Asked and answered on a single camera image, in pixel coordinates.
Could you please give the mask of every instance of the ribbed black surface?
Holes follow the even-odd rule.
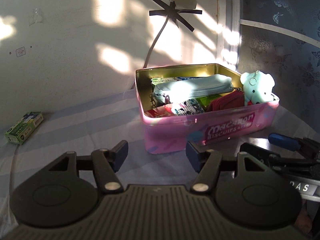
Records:
[[[25,225],[5,240],[177,240],[177,239],[305,239],[293,227],[254,231],[232,224],[212,200],[184,186],[130,186],[107,195],[86,219],[68,227],[37,229]]]

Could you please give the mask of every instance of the red wallet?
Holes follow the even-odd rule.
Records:
[[[221,98],[213,100],[207,108],[207,112],[226,110],[244,106],[244,93],[238,90]]]

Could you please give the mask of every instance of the teddy bear plush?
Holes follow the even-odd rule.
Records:
[[[244,90],[244,105],[255,105],[273,101],[272,88],[275,81],[270,74],[261,71],[243,73],[240,77]]]

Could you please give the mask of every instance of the green and white carton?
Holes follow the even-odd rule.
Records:
[[[43,120],[44,118],[41,112],[26,113],[7,130],[5,136],[11,143],[23,144]]]

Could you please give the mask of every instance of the wall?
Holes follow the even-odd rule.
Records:
[[[196,30],[169,22],[149,66],[231,61],[235,68],[239,19],[232,20],[233,0],[217,1],[178,0],[178,8],[204,10],[183,15]],[[43,21],[30,25],[36,8]],[[0,0],[0,128],[27,111],[53,112],[129,89],[164,22],[150,9],[160,8],[152,0]],[[25,55],[17,57],[21,47]]]
[[[275,79],[280,104],[320,132],[319,0],[241,0],[239,72]]]

